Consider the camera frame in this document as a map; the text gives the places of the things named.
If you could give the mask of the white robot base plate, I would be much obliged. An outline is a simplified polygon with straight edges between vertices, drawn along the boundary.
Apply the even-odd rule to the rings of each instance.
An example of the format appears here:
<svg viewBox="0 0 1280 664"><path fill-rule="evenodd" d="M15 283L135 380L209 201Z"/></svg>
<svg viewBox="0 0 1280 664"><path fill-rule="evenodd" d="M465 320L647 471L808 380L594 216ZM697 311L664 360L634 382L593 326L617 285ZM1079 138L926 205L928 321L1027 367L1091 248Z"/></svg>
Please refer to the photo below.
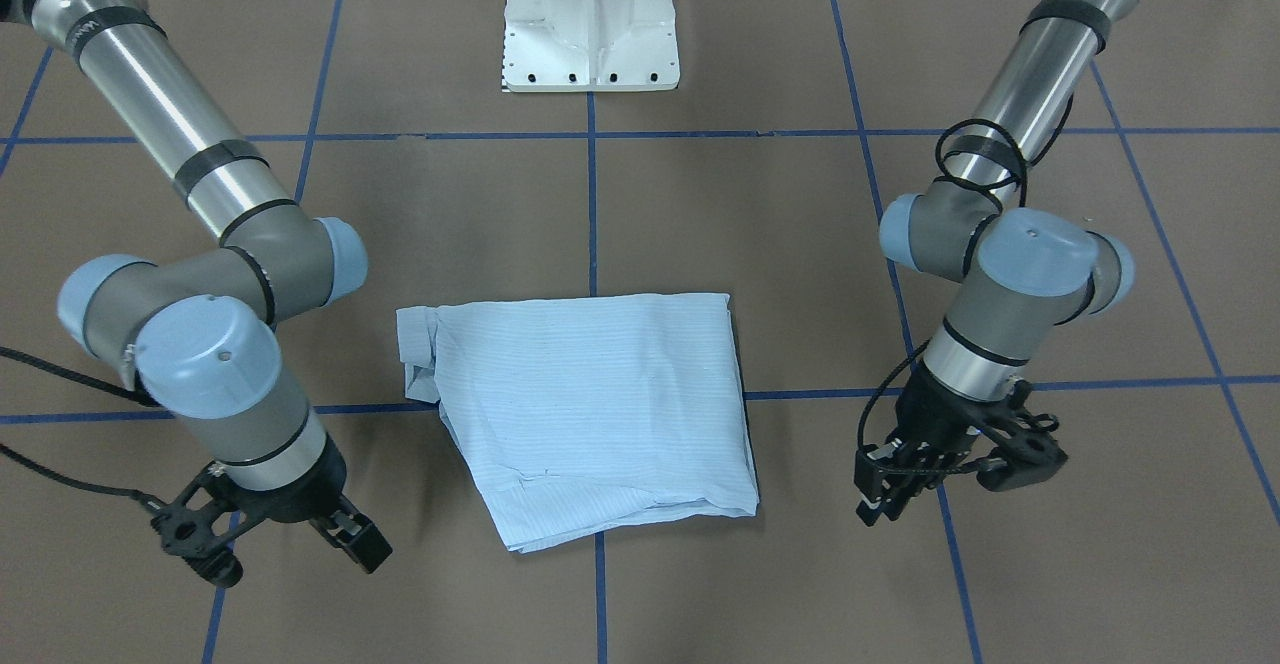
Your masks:
<svg viewBox="0 0 1280 664"><path fill-rule="evenodd" d="M506 93L660 93L681 63L675 0L506 0Z"/></svg>

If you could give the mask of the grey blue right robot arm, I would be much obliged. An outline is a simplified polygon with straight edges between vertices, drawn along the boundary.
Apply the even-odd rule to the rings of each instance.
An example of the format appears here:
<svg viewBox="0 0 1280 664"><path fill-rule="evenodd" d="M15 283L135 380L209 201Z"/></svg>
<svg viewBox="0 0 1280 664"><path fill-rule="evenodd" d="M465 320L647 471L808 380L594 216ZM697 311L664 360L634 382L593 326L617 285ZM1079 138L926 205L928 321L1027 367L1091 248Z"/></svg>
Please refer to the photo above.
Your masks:
<svg viewBox="0 0 1280 664"><path fill-rule="evenodd" d="M214 102L151 17L148 0L3 0L3 20L65 55L105 99L212 241L157 264L105 255L77 267L58 317L115 374L116 395L159 406L209 454L175 496L110 487L15 462L68 487L124 496L161 550L227 589L236 541L274 522L306 525L367 573L392 554L347 496L347 464L285 363L276 328L351 296L365 244L338 217L312 217L268 157Z"/></svg>

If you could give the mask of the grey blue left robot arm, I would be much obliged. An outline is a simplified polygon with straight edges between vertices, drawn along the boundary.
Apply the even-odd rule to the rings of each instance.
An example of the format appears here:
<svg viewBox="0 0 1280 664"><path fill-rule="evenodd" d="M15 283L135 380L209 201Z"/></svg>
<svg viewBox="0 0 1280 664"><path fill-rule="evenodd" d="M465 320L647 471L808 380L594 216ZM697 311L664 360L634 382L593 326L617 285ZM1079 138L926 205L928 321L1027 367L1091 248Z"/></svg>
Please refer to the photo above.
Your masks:
<svg viewBox="0 0 1280 664"><path fill-rule="evenodd" d="M959 290L896 368L908 381L893 429L868 441L858 423L852 481L865 526L896 521L914 496L960 473L1004 493L1068 463L1056 415L1027 406L1024 368L1052 328L1120 303L1135 264L1115 237L1029 207L1028 189L1085 68L1139 3L1037 0L973 116L937 137L932 184L884 209L884 257Z"/></svg>

